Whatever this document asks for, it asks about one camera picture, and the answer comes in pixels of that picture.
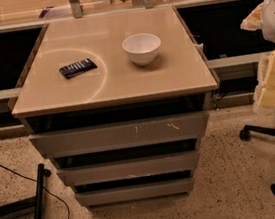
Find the grey drawer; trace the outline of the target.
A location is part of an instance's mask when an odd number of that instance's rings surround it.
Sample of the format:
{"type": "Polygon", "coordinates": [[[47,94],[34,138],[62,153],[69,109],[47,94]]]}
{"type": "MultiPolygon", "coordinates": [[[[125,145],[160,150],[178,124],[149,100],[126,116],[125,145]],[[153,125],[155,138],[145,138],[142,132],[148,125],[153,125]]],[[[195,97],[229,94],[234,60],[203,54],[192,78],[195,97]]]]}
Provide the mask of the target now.
{"type": "Polygon", "coordinates": [[[180,170],[194,170],[197,166],[198,158],[198,152],[186,151],[163,156],[125,160],[118,163],[110,162],[103,165],[59,169],[57,175],[66,186],[81,186],[89,183],[94,184],[96,182],[179,172],[180,170]]]}
{"type": "Polygon", "coordinates": [[[32,134],[29,140],[46,159],[132,147],[163,142],[201,138],[209,114],[191,112],[168,117],[55,132],[32,134]]]}
{"type": "Polygon", "coordinates": [[[89,193],[76,194],[75,198],[79,204],[86,207],[106,205],[144,200],[144,198],[188,193],[193,188],[194,183],[194,178],[188,177],[174,179],[173,181],[89,191],[89,193]]]}

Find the grey drawer cabinet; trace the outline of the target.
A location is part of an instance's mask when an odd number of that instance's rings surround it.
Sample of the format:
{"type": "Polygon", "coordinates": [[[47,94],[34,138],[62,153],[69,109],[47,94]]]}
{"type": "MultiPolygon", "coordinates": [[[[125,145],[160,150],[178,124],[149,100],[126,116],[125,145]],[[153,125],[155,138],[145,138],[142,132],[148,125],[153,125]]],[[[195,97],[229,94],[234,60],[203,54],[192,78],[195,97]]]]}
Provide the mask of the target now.
{"type": "MultiPolygon", "coordinates": [[[[41,36],[20,93],[9,104],[29,137],[205,112],[209,94],[218,86],[215,74],[171,6],[50,23],[41,36]],[[156,58],[142,66],[132,63],[122,49],[126,37],[140,33],[151,33],[161,39],[156,58]],[[98,66],[96,69],[70,79],[61,75],[61,67],[88,58],[98,66]]],[[[201,138],[47,160],[58,171],[186,151],[199,153],[201,138]]],[[[75,196],[194,178],[195,169],[68,187],[75,196]]]]}

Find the black remote control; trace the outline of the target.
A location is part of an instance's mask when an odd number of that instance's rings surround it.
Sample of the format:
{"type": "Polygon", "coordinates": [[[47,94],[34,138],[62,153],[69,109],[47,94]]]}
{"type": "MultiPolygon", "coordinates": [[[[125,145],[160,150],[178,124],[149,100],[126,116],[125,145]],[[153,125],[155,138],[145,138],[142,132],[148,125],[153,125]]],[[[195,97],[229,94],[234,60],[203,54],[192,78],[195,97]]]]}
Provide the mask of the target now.
{"type": "Polygon", "coordinates": [[[73,62],[59,69],[62,76],[66,79],[73,78],[74,76],[80,75],[84,72],[87,72],[91,69],[96,69],[98,66],[94,64],[92,60],[84,59],[78,62],[73,62]]]}

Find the grey top drawer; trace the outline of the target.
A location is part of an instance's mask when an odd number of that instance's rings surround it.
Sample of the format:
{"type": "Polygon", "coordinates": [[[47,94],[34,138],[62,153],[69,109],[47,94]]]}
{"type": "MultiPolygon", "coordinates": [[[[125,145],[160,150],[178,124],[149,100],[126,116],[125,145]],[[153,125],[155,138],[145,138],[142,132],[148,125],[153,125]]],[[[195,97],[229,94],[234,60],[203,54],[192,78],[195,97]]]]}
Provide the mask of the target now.
{"type": "Polygon", "coordinates": [[[201,138],[209,114],[191,112],[168,117],[55,132],[32,134],[29,140],[46,159],[132,147],[163,142],[201,138]]]}

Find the grey bottom drawer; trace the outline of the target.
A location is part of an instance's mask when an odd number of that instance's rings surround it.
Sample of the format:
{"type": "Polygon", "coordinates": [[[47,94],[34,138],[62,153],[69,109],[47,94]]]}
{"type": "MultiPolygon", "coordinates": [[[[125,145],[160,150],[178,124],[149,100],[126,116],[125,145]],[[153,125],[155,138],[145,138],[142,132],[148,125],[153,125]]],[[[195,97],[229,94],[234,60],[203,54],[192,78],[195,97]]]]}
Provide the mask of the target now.
{"type": "Polygon", "coordinates": [[[188,193],[193,188],[194,183],[194,178],[188,177],[174,179],[173,181],[89,191],[89,193],[76,194],[75,198],[79,204],[86,207],[106,205],[144,200],[144,198],[188,193]]]}

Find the white bowl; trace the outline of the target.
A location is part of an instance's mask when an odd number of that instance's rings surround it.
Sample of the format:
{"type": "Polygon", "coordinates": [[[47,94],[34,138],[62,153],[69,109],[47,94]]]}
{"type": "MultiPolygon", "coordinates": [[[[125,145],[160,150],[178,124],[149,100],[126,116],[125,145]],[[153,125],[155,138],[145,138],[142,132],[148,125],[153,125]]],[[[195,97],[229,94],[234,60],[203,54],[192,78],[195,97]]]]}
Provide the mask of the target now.
{"type": "Polygon", "coordinates": [[[158,55],[160,50],[161,39],[151,33],[133,34],[126,37],[122,43],[131,62],[142,66],[150,64],[158,55]]]}

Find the black wheeled stand base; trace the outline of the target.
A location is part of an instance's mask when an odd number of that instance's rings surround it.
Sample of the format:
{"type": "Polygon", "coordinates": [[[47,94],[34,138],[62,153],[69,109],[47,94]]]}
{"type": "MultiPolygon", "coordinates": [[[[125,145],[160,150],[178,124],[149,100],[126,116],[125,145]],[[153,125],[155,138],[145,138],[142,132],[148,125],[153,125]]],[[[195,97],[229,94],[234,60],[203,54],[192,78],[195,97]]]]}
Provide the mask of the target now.
{"type": "Polygon", "coordinates": [[[35,196],[22,199],[4,206],[0,206],[0,217],[14,214],[16,212],[22,212],[29,208],[34,209],[34,219],[42,219],[43,215],[43,195],[44,195],[44,179],[51,175],[51,171],[44,167],[44,164],[37,166],[37,177],[35,196]]]}

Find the grey middle drawer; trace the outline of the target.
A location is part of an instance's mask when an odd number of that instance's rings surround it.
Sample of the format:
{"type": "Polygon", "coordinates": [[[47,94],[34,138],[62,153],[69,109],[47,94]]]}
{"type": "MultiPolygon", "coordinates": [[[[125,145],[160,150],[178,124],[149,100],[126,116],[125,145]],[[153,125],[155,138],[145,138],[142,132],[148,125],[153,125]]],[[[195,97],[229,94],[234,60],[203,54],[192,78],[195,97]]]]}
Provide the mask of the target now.
{"type": "Polygon", "coordinates": [[[57,175],[66,186],[81,186],[89,183],[94,184],[96,182],[179,172],[180,170],[194,170],[197,166],[198,158],[198,152],[186,151],[163,156],[125,160],[118,163],[110,162],[103,165],[59,169],[57,175]]]}

